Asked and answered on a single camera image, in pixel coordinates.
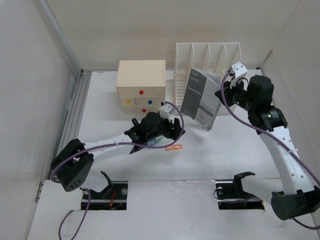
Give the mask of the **grey setup guide booklet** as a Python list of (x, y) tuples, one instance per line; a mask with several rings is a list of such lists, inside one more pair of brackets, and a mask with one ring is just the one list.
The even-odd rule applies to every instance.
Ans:
[(209, 132), (218, 115), (221, 101), (215, 95), (221, 90), (221, 77), (197, 68), (190, 70), (180, 111)]

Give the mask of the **cream drawer cabinet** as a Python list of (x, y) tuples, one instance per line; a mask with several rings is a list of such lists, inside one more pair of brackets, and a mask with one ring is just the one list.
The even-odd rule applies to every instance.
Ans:
[(121, 60), (116, 90), (124, 113), (157, 112), (166, 98), (166, 61)]

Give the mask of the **blue ink bottle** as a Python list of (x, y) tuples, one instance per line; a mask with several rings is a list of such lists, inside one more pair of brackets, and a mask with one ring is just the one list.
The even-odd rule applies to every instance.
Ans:
[(161, 139), (161, 137), (155, 137), (155, 138), (152, 138), (150, 139), (148, 142), (147, 142), (147, 145), (148, 146), (155, 146), (156, 143)]

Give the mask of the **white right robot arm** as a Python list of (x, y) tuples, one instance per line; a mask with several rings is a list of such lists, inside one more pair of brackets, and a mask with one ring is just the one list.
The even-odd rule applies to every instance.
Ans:
[(258, 179), (255, 173), (238, 173), (233, 178), (232, 193), (238, 198), (255, 196), (269, 203), (282, 221), (314, 213), (320, 208), (320, 181), (300, 160), (290, 137), (283, 112), (272, 104), (274, 85), (266, 76), (255, 75), (244, 87), (241, 80), (221, 81), (215, 95), (226, 109), (237, 105), (247, 112), (249, 122), (234, 113), (240, 123), (256, 131), (267, 147), (282, 186)]

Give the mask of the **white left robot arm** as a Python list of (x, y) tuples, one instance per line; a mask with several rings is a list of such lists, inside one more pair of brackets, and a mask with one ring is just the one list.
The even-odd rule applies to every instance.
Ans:
[(91, 170), (94, 164), (143, 149), (156, 149), (149, 142), (159, 137), (176, 142), (185, 133), (182, 116), (169, 120), (157, 112), (149, 112), (141, 121), (132, 119), (132, 123), (124, 133), (106, 140), (87, 143), (78, 138), (71, 140), (51, 162), (50, 180), (59, 183), (66, 192), (89, 189), (100, 198), (107, 198), (112, 186), (104, 181), (105, 173)]

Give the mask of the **orange transparent cap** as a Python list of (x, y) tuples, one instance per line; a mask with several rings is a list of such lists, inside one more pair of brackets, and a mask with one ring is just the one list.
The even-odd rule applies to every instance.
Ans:
[(183, 146), (181, 144), (173, 144), (170, 146), (167, 146), (165, 148), (166, 151), (176, 151), (176, 150), (181, 150), (183, 148)]

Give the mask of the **white file organizer rack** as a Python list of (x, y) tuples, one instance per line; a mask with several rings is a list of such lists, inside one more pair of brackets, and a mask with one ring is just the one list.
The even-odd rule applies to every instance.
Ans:
[(175, 104), (182, 106), (191, 69), (223, 77), (240, 58), (241, 47), (238, 42), (177, 43), (173, 77)]

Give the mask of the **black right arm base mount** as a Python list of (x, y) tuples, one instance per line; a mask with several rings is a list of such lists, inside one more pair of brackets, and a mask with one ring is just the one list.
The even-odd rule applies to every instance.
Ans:
[(247, 171), (234, 175), (233, 179), (216, 179), (213, 197), (218, 200), (218, 209), (264, 211), (263, 200), (243, 190), (242, 179), (255, 175)]

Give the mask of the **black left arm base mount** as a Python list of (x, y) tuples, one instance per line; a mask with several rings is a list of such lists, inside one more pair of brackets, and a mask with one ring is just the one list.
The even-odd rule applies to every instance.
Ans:
[(110, 177), (101, 171), (104, 180), (104, 188), (101, 191), (90, 189), (90, 201), (87, 192), (84, 192), (81, 200), (81, 210), (92, 211), (125, 211), (127, 209), (128, 181), (112, 181)]

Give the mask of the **aluminium frame rail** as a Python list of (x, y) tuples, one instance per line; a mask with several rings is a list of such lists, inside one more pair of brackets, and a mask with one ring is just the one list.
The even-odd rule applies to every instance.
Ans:
[(81, 67), (49, 3), (46, 0), (35, 0), (34, 3), (66, 65), (71, 71), (67, 98), (53, 152), (53, 157), (56, 157), (66, 144), (79, 134), (91, 76), (84, 72), (84, 69)]

